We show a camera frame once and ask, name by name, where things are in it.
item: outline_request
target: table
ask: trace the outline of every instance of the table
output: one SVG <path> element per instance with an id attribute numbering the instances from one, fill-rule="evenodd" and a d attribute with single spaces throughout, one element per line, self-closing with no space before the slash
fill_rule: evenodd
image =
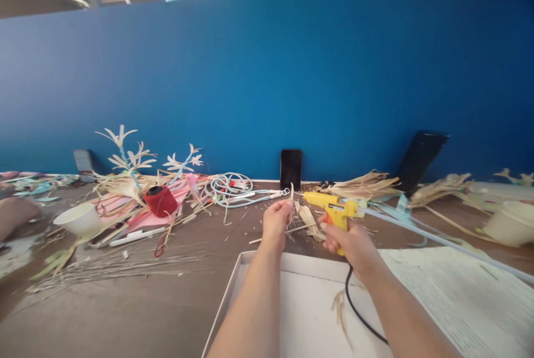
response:
<path id="1" fill-rule="evenodd" d="M 260 186 L 276 188 L 278 184 Z M 90 185 L 57 190 L 55 196 L 62 198 L 45 208 L 44 220 L 37 225 L 23 226 L 13 237 L 44 231 L 58 213 L 82 200 L 89 190 Z M 469 228 L 482 227 L 489 218 L 455 197 L 443 198 L 431 206 Z M 227 221 L 232 225 L 224 226 L 224 209 L 215 206 L 210 208 L 212 216 L 201 214 L 200 219 L 175 232 L 169 247 L 209 242 L 206 249 L 214 251 L 215 256 L 199 263 L 209 268 L 207 272 L 181 277 L 114 279 L 74 285 L 64 291 L 54 289 L 56 294 L 20 311 L 46 297 L 41 293 L 24 293 L 30 284 L 27 279 L 42 268 L 44 258 L 70 245 L 73 238 L 43 248 L 36 252 L 31 264 L 0 280 L 2 355 L 10 358 L 200 356 L 239 253 L 255 250 L 259 245 L 249 245 L 249 241 L 261 237 L 260 220 L 265 209 L 264 203 L 230 209 Z M 413 216 L 453 237 L 463 238 L 492 258 L 534 275 L 532 245 L 506 248 L 478 240 L 422 208 L 414 210 Z M 363 223 L 378 231 L 372 237 L 378 248 L 410 248 L 409 243 L 422 241 L 419 235 L 373 217 L 366 217 Z M 286 252 L 343 260 L 324 250 L 305 231 L 297 231 L 292 236 L 295 241 L 286 241 Z M 428 246 L 437 245 L 428 242 Z"/>

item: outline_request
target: black device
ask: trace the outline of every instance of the black device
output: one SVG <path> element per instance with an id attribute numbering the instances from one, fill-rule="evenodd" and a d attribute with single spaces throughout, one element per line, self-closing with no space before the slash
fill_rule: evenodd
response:
<path id="1" fill-rule="evenodd" d="M 74 160 L 80 175 L 80 181 L 84 183 L 94 183 L 96 180 L 93 176 L 93 160 L 91 159 L 91 151 L 89 150 L 74 150 Z"/>
<path id="2" fill-rule="evenodd" d="M 413 137 L 395 174 L 400 181 L 397 188 L 404 191 L 408 198 L 416 191 L 417 185 L 449 137 L 445 133 L 427 130 L 419 130 Z"/>
<path id="3" fill-rule="evenodd" d="M 302 168 L 301 150 L 282 150 L 280 154 L 280 189 L 300 190 L 300 171 Z"/>

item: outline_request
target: white tray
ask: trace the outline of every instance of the white tray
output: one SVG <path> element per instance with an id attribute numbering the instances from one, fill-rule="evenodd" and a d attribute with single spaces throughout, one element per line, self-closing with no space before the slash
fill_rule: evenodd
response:
<path id="1" fill-rule="evenodd" d="M 202 357 L 217 334 L 229 308 L 243 285 L 255 251 L 239 255 L 228 287 L 222 298 Z M 302 255 L 283 253 L 281 259 L 281 357 L 392 357 L 387 345 L 378 340 L 359 321 L 345 298 L 344 309 L 351 349 L 341 326 L 336 323 L 332 302 L 344 289 L 349 266 Z M 352 276 L 350 296 L 360 314 L 382 335 L 382 326 L 373 302 L 358 280 Z"/>

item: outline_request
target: black power cord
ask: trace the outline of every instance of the black power cord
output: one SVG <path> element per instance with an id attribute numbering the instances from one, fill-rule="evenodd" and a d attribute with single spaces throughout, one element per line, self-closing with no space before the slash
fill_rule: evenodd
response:
<path id="1" fill-rule="evenodd" d="M 345 293 L 347 294 L 347 300 L 349 300 L 349 304 L 352 308 L 352 310 L 354 311 L 354 313 L 356 314 L 356 316 L 360 319 L 360 321 L 362 321 L 362 323 L 365 325 L 366 328 L 368 328 L 372 334 L 374 334 L 376 337 L 378 337 L 380 340 L 382 340 L 383 342 L 385 342 L 387 345 L 389 345 L 388 341 L 385 339 L 384 336 L 382 336 L 381 334 L 379 334 L 375 329 L 373 329 L 371 327 L 370 324 L 367 323 L 367 321 L 365 319 L 362 318 L 362 316 L 360 315 L 360 313 L 358 312 L 358 310 L 354 307 L 354 304 L 352 303 L 352 300 L 350 299 L 350 294 L 349 294 L 349 281 L 350 281 L 350 276 L 352 275 L 352 265 L 349 264 L 349 274 L 347 275 L 347 280 L 345 280 Z"/>

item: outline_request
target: red spool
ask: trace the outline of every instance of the red spool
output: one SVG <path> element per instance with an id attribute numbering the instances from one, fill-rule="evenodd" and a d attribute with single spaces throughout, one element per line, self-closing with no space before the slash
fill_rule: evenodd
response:
<path id="1" fill-rule="evenodd" d="M 150 187 L 145 194 L 145 202 L 157 217 L 165 217 L 178 209 L 178 203 L 166 186 Z"/>

